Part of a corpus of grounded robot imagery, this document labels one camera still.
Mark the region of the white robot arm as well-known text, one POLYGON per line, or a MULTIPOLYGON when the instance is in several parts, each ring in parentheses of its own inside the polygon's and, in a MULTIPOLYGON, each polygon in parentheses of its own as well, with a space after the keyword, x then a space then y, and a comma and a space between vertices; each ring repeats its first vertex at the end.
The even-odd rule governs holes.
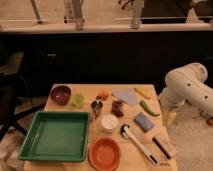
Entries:
POLYGON ((164 126, 172 123, 186 100, 213 117, 213 88, 205 84, 207 77, 206 67, 197 62, 166 74, 166 87, 158 96, 164 126))

